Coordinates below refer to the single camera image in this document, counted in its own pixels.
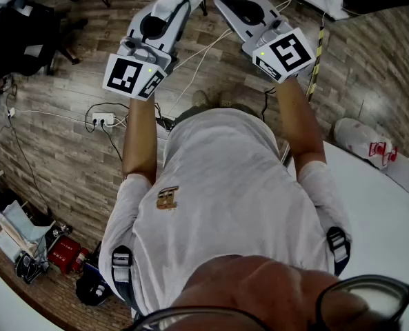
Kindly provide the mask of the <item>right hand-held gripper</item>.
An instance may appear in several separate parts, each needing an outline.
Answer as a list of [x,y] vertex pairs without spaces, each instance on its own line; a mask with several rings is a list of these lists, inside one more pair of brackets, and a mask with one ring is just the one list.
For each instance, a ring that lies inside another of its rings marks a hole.
[[[313,47],[300,28],[277,16],[269,0],[213,0],[230,29],[242,41],[242,51],[254,66],[277,83],[307,73],[316,61]],[[260,23],[274,19],[253,34]]]

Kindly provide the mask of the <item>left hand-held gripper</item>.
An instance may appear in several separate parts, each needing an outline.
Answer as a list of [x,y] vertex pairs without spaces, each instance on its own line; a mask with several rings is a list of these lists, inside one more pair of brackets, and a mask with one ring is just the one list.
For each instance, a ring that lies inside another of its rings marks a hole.
[[157,38],[157,22],[151,3],[133,16],[119,50],[111,54],[103,78],[103,88],[132,99],[149,99],[177,64],[170,54],[183,34],[191,13],[189,0],[172,12],[159,38],[159,49],[144,43]]

